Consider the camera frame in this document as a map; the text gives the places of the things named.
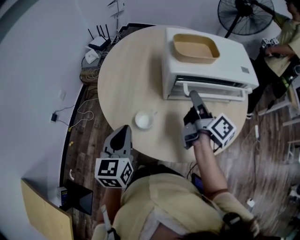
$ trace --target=toaster oven handle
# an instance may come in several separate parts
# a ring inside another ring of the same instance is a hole
[[[189,97],[189,90],[188,90],[188,83],[184,82],[183,84],[183,92],[184,92],[184,95],[186,97]],[[241,91],[241,96],[240,97],[236,97],[236,96],[228,96],[228,95],[220,95],[220,94],[212,94],[212,93],[203,93],[203,94],[199,94],[200,97],[202,98],[212,98],[212,99],[215,99],[215,100],[224,100],[224,101],[244,101],[246,99],[246,91],[244,89],[238,89]]]

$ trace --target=toaster oven door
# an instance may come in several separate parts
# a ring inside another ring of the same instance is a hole
[[[207,82],[177,81],[169,99],[189,99],[192,90],[196,90],[201,98],[208,101],[244,101],[247,96],[244,88]]]

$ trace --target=white toaster oven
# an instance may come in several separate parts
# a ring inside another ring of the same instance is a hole
[[[174,55],[173,37],[194,34],[212,39],[220,57],[212,64],[186,63]],[[259,86],[244,46],[232,40],[194,30],[167,28],[162,57],[164,99],[186,99],[191,90],[208,101],[244,101]]]

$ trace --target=white cup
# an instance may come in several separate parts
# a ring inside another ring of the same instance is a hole
[[[152,112],[140,111],[135,116],[135,124],[140,130],[148,130],[154,122],[154,114]]]

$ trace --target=fan grille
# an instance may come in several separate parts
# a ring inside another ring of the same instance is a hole
[[[259,3],[274,10],[272,0],[258,0]],[[237,4],[243,4],[250,13],[237,8]],[[218,17],[221,25],[228,31],[233,24],[237,14],[239,18],[232,33],[237,35],[252,35],[265,30],[272,22],[273,16],[259,6],[245,3],[244,0],[221,0],[218,7]]]

